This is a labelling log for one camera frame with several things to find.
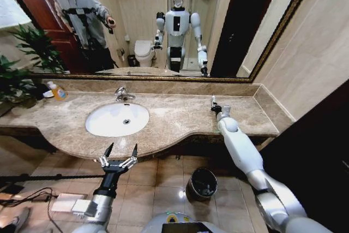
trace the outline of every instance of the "person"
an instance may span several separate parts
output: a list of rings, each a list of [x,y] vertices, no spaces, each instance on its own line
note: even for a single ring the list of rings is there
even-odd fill
[[[91,72],[117,67],[107,47],[103,26],[115,28],[115,20],[99,0],[54,0],[58,16],[77,41]]]
[[[13,221],[5,226],[4,228],[0,228],[0,233],[17,233],[23,227],[24,223],[29,218],[29,214],[31,209],[29,207],[23,208],[22,212],[14,217]]]

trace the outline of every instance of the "mirror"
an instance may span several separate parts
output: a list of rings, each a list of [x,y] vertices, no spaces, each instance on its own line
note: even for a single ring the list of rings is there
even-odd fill
[[[35,73],[248,81],[300,0],[16,1],[32,22],[0,31],[2,54]]]

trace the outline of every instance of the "toilet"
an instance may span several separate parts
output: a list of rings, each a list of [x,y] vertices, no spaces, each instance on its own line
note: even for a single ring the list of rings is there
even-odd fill
[[[140,67],[151,67],[154,50],[151,48],[150,40],[137,40],[135,44],[135,55]]]

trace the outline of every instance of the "potted plant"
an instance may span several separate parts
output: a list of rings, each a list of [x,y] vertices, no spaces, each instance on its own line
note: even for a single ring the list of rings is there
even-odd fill
[[[17,62],[9,62],[5,56],[0,55],[0,101],[29,108],[36,104],[36,99],[29,93],[34,85],[27,79],[28,70],[12,68]]]
[[[24,43],[17,47],[26,55],[34,55],[34,66],[52,73],[64,72],[64,64],[59,57],[59,52],[51,44],[51,38],[42,29],[36,29],[19,25],[19,29],[11,32],[15,38]]]

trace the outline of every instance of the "gold mirror frame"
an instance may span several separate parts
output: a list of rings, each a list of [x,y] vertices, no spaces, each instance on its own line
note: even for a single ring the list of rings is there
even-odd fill
[[[148,80],[148,81],[195,81],[195,82],[225,82],[225,83],[252,83],[261,70],[276,43],[286,29],[292,16],[295,14],[302,0],[291,0],[268,44],[264,48],[249,77],[191,77],[191,76],[125,76],[125,75],[87,75],[87,74],[49,74],[31,73],[32,78],[48,79],[91,79],[91,80]]]

